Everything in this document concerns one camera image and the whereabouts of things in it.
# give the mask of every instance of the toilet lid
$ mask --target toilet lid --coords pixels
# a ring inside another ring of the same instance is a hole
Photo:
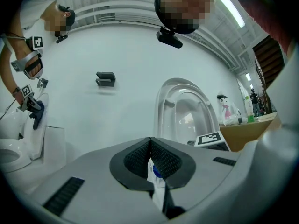
[[[0,140],[0,167],[5,173],[31,163],[22,140]]]
[[[32,160],[41,156],[43,148],[43,138],[46,131],[47,118],[48,118],[48,105],[49,95],[44,93],[40,95],[36,100],[41,100],[44,105],[44,112],[41,122],[36,130],[33,129],[34,119],[31,119],[29,115],[24,127],[24,139],[23,142],[26,145],[28,155]]]
[[[199,88],[177,84],[164,92],[159,137],[187,144],[199,135],[219,131],[215,111]]]

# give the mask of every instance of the toilet seat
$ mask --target toilet seat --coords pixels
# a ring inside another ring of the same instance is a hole
[[[156,135],[187,144],[196,137],[220,130],[206,95],[190,81],[174,78],[159,91],[155,115]]]
[[[24,138],[21,140],[0,140],[1,162],[3,172],[12,172],[30,164],[32,160],[41,156],[43,138],[46,130],[49,96],[47,93],[37,98],[44,104],[44,112],[41,122],[36,130],[33,129],[34,119],[27,116],[24,127]]]

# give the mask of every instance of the white sleeve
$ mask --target white sleeve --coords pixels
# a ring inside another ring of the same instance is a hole
[[[21,27],[29,28],[40,19],[45,9],[56,0],[24,0],[21,5]]]

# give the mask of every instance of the toilet bowl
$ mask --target toilet bowl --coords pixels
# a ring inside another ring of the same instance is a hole
[[[188,144],[219,130],[211,102],[197,85],[181,78],[162,85],[156,99],[155,137]]]
[[[23,190],[37,185],[66,164],[64,129],[46,126],[48,94],[42,94],[37,100],[41,100],[45,107],[38,128],[33,130],[34,119],[28,114],[23,139],[0,140],[1,171],[12,186]]]

